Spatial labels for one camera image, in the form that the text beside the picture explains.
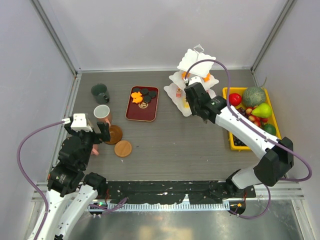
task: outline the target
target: green pear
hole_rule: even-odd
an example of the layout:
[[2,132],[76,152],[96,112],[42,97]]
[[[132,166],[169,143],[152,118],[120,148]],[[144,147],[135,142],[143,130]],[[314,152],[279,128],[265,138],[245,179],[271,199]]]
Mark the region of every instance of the green pear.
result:
[[267,103],[261,103],[258,107],[253,109],[251,114],[266,119],[272,115],[272,109]]

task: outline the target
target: cable connector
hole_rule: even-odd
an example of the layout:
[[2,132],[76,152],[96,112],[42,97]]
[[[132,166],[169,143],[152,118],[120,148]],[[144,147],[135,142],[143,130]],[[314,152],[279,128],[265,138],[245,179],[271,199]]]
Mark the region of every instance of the cable connector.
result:
[[69,124],[69,123],[71,123],[70,117],[64,118],[64,119],[62,119],[61,121],[64,121],[64,123],[62,123],[63,125],[64,125],[64,124]]

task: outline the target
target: white wall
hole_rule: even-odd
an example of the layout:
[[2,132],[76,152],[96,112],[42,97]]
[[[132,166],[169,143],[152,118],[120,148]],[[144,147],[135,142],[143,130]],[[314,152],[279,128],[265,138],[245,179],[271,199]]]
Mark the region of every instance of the white wall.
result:
[[250,68],[286,0],[49,1],[82,70],[174,69],[201,44]]
[[[30,132],[62,119],[72,74],[29,0],[0,7],[0,239],[22,240],[33,189],[21,175],[16,152]],[[44,181],[58,128],[24,145],[22,165]]]
[[[293,140],[294,150],[311,164],[313,177],[301,183],[320,227],[320,1],[297,1],[256,71],[258,81],[268,77],[272,107],[282,136]],[[304,177],[306,168],[295,160],[290,171]]]

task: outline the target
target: brown coaster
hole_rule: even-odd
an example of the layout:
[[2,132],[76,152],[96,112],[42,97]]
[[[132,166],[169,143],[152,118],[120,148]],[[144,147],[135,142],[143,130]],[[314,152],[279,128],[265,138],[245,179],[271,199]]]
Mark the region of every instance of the brown coaster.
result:
[[111,127],[109,127],[109,132],[110,132],[110,141],[105,141],[106,144],[114,145],[119,141],[121,141],[123,133],[122,133],[122,129],[119,126],[111,125]]
[[128,141],[120,141],[115,145],[114,152],[118,157],[124,158],[132,152],[132,145]]

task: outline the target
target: green fruit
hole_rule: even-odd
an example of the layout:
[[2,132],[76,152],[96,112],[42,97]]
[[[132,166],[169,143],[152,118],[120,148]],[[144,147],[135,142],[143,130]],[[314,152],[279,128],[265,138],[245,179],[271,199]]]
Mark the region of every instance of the green fruit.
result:
[[271,134],[271,135],[276,135],[276,128],[273,126],[273,125],[271,125],[271,124],[266,124],[266,125],[264,125],[263,126],[263,128],[262,128],[264,131],[266,131],[267,133],[269,133],[269,134]]
[[253,109],[251,114],[266,119],[272,115],[272,109],[267,103],[261,103],[258,107]]
[[257,86],[248,87],[242,94],[242,102],[246,107],[254,107],[266,101],[266,93]]

